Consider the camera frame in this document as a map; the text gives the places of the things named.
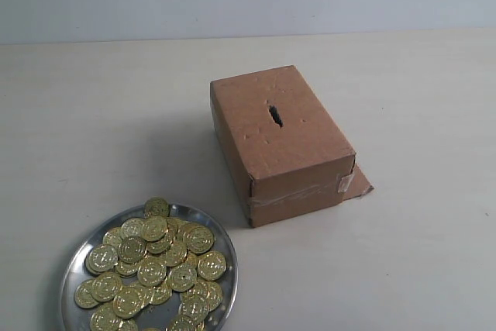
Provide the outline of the gold coin with hole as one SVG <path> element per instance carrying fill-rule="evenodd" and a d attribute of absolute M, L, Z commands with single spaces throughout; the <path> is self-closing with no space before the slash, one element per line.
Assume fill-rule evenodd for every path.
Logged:
<path fill-rule="evenodd" d="M 167 283 L 173 291 L 188 291 L 197 283 L 196 268 L 189 263 L 173 267 L 167 276 Z"/>

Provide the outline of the gold coin right of pile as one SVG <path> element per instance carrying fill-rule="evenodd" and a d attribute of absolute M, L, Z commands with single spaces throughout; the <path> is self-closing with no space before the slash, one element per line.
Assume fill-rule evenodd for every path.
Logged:
<path fill-rule="evenodd" d="M 211 250 L 199 258 L 197 272 L 206 281 L 216 281 L 223 276 L 226 268 L 224 255 L 217 250 Z"/>

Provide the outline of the gold coin bottom of pile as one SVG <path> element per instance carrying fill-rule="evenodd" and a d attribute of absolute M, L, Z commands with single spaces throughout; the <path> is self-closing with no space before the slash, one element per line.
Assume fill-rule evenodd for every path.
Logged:
<path fill-rule="evenodd" d="M 208 302 L 202 295 L 188 296 L 179 306 L 179 314 L 187 316 L 194 324 L 204 321 L 208 313 Z"/>

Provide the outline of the gold coin of pile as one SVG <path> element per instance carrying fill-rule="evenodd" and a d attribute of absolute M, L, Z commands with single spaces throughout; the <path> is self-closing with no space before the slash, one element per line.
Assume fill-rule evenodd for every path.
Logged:
<path fill-rule="evenodd" d="M 164 237 L 168 229 L 167 219 L 152 215 L 144 220 L 141 237 L 147 242 L 156 242 Z"/>
<path fill-rule="evenodd" d="M 103 273 L 110 271 L 117 264 L 119 259 L 115 247 L 109 244 L 100 244 L 93 247 L 86 258 L 86 266 L 90 271 Z"/>
<path fill-rule="evenodd" d="M 194 324 L 204 321 L 208 313 L 208 302 L 202 295 L 188 296 L 179 306 L 179 314 L 187 316 Z"/>
<path fill-rule="evenodd" d="M 217 250 L 211 250 L 199 258 L 197 272 L 206 281 L 216 281 L 223 276 L 226 268 L 224 255 Z"/>

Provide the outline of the gold coin pile centre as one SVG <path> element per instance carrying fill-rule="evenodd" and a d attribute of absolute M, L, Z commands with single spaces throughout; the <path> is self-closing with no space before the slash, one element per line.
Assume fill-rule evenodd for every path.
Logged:
<path fill-rule="evenodd" d="M 137 278 L 141 285 L 153 287 L 161 284 L 167 275 L 167 266 L 157 257 L 144 258 L 138 267 Z"/>

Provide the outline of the brown cardboard slotted box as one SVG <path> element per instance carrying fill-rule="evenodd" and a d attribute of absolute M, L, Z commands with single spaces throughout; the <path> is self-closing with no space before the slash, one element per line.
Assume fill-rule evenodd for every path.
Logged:
<path fill-rule="evenodd" d="M 293 66 L 212 81 L 216 136 L 251 227 L 373 190 L 357 153 Z"/>

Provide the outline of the gold coin top of pile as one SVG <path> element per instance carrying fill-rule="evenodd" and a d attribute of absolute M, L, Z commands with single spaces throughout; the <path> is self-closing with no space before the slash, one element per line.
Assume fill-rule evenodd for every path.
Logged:
<path fill-rule="evenodd" d="M 167 219 L 152 215 L 144 220 L 141 237 L 147 242 L 156 242 L 164 237 L 168 229 Z"/>

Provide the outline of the gold coin on plate rim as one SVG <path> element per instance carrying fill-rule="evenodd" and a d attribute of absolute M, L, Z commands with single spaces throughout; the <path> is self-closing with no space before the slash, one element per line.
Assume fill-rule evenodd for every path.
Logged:
<path fill-rule="evenodd" d="M 163 217 L 168 217 L 170 215 L 170 205 L 166 199 L 162 197 L 152 197 L 144 203 L 144 216 L 149 218 L 155 215 L 161 215 Z"/>

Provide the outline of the round silver metal plate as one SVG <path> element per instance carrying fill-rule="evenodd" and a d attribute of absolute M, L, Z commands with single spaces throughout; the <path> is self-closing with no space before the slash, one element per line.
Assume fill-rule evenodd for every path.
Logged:
<path fill-rule="evenodd" d="M 77 286 L 84 280 L 91 277 L 87 270 L 84 259 L 89 251 L 102 242 L 104 234 L 111 228 L 120 226 L 125 220 L 132 217 L 143 216 L 144 206 L 138 205 L 126 209 L 110 219 L 105 220 L 97 226 L 82 241 L 77 250 L 74 251 L 71 262 L 60 282 L 60 294 L 58 301 L 57 330 L 89 330 L 90 319 L 93 311 L 91 309 L 81 309 L 74 301 L 74 292 Z M 173 204 L 170 214 L 191 222 L 197 222 L 207 226 L 215 236 L 213 249 L 221 252 L 226 259 L 226 272 L 218 279 L 218 283 L 223 290 L 223 300 L 219 307 L 210 312 L 205 320 L 206 330 L 220 330 L 233 308 L 236 299 L 238 285 L 238 263 L 236 251 L 229 234 L 224 227 L 217 222 L 207 212 L 195 207 Z M 155 327 L 165 329 L 166 325 L 177 314 L 179 306 L 179 295 L 172 296 L 169 302 L 156 307 L 146 307 L 140 315 L 137 316 L 136 323 L 139 328 Z"/>

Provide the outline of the gold coin lower left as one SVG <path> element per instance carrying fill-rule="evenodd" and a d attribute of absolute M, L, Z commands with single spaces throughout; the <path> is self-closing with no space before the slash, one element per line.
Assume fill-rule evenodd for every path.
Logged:
<path fill-rule="evenodd" d="M 105 272 L 93 280 L 91 296 L 98 302 L 109 302 L 122 289 L 121 277 L 115 272 Z"/>

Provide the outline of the gold coin upper right pile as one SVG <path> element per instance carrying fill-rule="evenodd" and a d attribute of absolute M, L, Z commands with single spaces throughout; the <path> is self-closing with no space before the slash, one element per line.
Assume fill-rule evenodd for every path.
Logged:
<path fill-rule="evenodd" d="M 205 253 L 212 248 L 215 237 L 209 228 L 196 226 L 187 233 L 185 242 L 188 250 L 199 254 Z"/>

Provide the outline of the gold coin left of pile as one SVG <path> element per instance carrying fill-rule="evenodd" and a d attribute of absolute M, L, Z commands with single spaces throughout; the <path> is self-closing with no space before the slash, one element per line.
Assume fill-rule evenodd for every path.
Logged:
<path fill-rule="evenodd" d="M 115 247 L 109 244 L 100 244 L 93 247 L 86 258 L 86 266 L 90 271 L 103 273 L 110 271 L 117 264 L 119 259 Z"/>

